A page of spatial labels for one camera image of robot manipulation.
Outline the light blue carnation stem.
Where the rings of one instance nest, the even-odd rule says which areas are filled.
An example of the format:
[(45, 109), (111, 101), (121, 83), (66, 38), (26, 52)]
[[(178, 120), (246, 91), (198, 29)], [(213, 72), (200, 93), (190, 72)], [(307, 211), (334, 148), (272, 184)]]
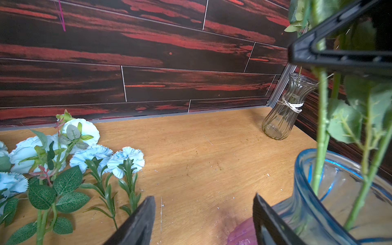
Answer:
[(114, 227), (118, 229), (116, 222), (116, 209), (114, 204), (115, 194), (112, 193), (112, 186), (109, 183), (113, 176), (108, 169), (108, 161), (113, 151), (102, 145), (91, 145), (84, 150), (77, 151), (70, 159), (71, 167), (79, 167), (84, 176), (91, 175), (95, 179), (95, 183), (83, 183), (83, 189), (91, 189), (99, 194), (99, 199), (103, 202), (106, 210), (95, 206), (88, 208), (87, 211), (98, 211), (109, 217)]
[(1, 172), (1, 224), (9, 226), (15, 217), (19, 194), (28, 189), (27, 178), (18, 173)]
[(129, 204), (122, 205), (120, 209), (131, 216), (141, 200), (141, 193), (136, 192), (136, 182), (138, 172), (145, 166), (144, 154), (140, 149), (124, 147), (110, 157), (107, 166), (109, 172), (118, 178), (120, 188), (129, 199)]

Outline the red pink white rose bouquet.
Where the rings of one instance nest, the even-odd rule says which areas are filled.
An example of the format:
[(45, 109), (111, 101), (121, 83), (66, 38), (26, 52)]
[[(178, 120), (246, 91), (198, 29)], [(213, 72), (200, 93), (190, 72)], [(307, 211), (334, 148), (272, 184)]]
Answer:
[[(287, 32), (298, 38), (340, 10), (348, 1), (291, 1)], [(318, 192), (330, 139), (362, 150), (362, 187), (344, 223), (353, 228), (392, 140), (392, 75), (361, 77), (310, 67), (318, 79), (319, 108), (316, 162), (311, 187)]]

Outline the clear glass vase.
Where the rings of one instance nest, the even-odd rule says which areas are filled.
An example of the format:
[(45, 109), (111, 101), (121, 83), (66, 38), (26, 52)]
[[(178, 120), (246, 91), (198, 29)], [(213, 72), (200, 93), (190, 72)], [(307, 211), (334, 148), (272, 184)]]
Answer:
[(281, 96), (262, 123), (264, 133), (275, 140), (287, 138), (302, 112), (306, 97), (318, 87), (318, 83), (315, 79), (292, 72), (288, 91)]

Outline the purple glass vase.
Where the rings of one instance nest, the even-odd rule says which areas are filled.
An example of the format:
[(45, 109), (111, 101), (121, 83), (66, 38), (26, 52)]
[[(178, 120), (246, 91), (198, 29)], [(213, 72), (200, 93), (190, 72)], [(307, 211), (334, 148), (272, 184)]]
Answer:
[[(302, 151), (294, 166), (292, 195), (271, 206), (306, 245), (389, 245), (392, 242), (392, 186), (376, 177), (353, 228), (344, 229), (361, 189), (360, 166), (327, 152), (318, 193), (311, 189), (316, 151)], [(230, 245), (258, 245), (253, 216), (228, 236)]]

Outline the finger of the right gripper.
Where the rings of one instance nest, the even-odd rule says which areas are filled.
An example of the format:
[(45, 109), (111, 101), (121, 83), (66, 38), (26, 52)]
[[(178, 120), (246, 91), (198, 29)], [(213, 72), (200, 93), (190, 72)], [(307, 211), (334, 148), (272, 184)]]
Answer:
[(288, 48), (291, 64), (361, 77), (392, 75), (392, 2), (348, 1)]

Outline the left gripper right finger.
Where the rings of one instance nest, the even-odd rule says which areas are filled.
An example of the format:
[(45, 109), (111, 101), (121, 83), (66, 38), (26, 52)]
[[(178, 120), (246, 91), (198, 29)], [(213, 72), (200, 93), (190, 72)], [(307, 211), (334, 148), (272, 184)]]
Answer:
[(258, 245), (305, 245), (259, 194), (253, 200), (253, 223)]

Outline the blue white flower spray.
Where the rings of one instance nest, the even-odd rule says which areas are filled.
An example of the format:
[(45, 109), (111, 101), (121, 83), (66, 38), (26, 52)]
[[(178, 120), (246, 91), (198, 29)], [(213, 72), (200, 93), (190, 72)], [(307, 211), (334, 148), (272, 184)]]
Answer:
[(36, 209), (37, 218), (17, 229), (7, 239), (7, 245), (18, 245), (33, 236), (36, 244), (42, 245), (49, 232), (73, 233), (72, 222), (59, 213), (73, 213), (90, 200), (88, 195), (77, 191), (83, 180), (80, 168), (71, 167), (67, 160), (75, 152), (96, 144), (100, 133), (93, 123), (74, 118), (67, 111), (56, 118), (56, 134), (34, 130), (34, 137), (21, 141), (9, 152), (8, 173), (27, 178), (28, 189), (22, 194), (27, 195), (30, 205)]

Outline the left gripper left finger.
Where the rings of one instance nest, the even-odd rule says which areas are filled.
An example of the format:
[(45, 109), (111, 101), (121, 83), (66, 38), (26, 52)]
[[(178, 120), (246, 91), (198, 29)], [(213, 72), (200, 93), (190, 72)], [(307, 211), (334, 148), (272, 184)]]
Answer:
[(155, 198), (148, 196), (104, 245), (149, 245), (155, 213)]

